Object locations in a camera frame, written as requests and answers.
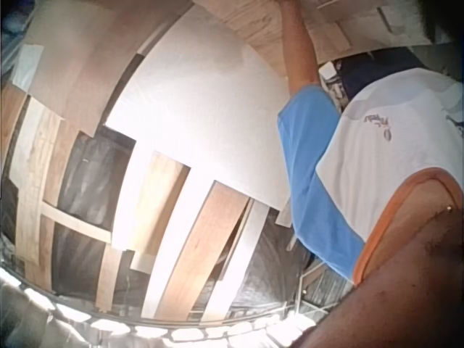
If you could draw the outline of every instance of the plywood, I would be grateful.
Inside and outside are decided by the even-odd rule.
[[[28,44],[44,47],[30,94],[93,136],[122,73],[175,1],[45,1],[30,25]]]
[[[281,209],[290,193],[276,123],[288,97],[256,52],[192,7],[146,56],[106,126]]]
[[[68,215],[61,210],[47,204],[45,202],[41,203],[41,213],[48,218],[52,219],[56,223],[68,227],[71,230],[74,230],[78,233],[82,233],[87,237],[91,237],[98,241],[103,241],[104,243],[111,242],[111,232],[104,230],[103,228],[96,227],[90,223],[79,220],[72,215]]]
[[[223,320],[226,317],[244,280],[268,213],[268,206],[258,201],[253,202],[228,267],[212,291],[202,322]]]
[[[95,306],[103,312],[110,312],[112,308],[122,254],[120,250],[113,249],[109,244],[104,248],[95,300]]]
[[[7,83],[1,90],[1,142],[0,142],[0,156],[1,156],[1,170],[5,159],[7,158],[9,143],[12,140],[13,132],[15,131],[17,119],[20,116],[22,106],[26,100],[27,94],[21,91],[18,87]]]
[[[190,170],[159,246],[142,307],[143,318],[154,317],[175,263],[213,183],[206,173]]]
[[[155,318],[187,320],[248,197],[216,183],[207,197],[166,285]]]
[[[61,122],[60,117],[45,108],[42,109],[39,117],[40,121],[33,137],[30,156],[26,159],[24,181],[18,193],[14,243],[16,255],[35,265],[40,265],[41,202],[44,196],[46,174]]]

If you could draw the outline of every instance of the white panel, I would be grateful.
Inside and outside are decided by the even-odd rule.
[[[281,210],[290,196],[277,128],[286,82],[205,9],[155,45],[106,126]]]

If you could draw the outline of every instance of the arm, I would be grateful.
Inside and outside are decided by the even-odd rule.
[[[278,0],[282,14],[283,59],[290,94],[308,84],[320,84],[318,62],[301,14],[299,0]]]

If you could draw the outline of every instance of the man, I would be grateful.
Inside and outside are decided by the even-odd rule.
[[[397,72],[340,117],[299,1],[278,3],[291,94],[278,127],[295,234],[357,285],[294,346],[462,347],[462,85]]]

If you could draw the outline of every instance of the light wood panel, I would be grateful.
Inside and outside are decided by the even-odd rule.
[[[122,73],[186,0],[45,1],[25,42],[44,47],[30,94],[93,136]]]
[[[213,183],[206,173],[190,170],[159,246],[142,307],[143,318],[154,317],[175,263]]]
[[[72,215],[68,215],[61,210],[47,204],[45,202],[41,203],[41,213],[48,218],[52,219],[56,223],[68,227],[71,230],[74,230],[78,233],[82,233],[85,236],[91,237],[98,241],[103,241],[104,243],[111,242],[111,232],[104,230],[103,228],[96,227],[90,223],[79,220]]]
[[[95,300],[95,306],[103,312],[111,311],[117,272],[122,255],[123,252],[113,249],[110,244],[107,244],[104,248]]]
[[[249,261],[260,238],[269,207],[253,201],[249,216],[243,224],[243,231],[233,255],[211,293],[210,300],[202,316],[202,322],[223,320],[244,280]]]
[[[24,182],[18,193],[15,234],[16,255],[35,265],[40,264],[41,202],[46,174],[61,122],[60,117],[45,108],[42,109],[39,117],[30,156],[26,159],[27,171],[24,173]]]
[[[166,285],[155,319],[187,320],[248,197],[216,183],[207,197]]]
[[[18,87],[7,83],[1,90],[1,142],[0,156],[1,169],[3,172],[5,159],[7,158],[9,143],[12,140],[13,132],[15,131],[17,119],[20,116],[22,106],[26,100],[27,94],[21,91]]]

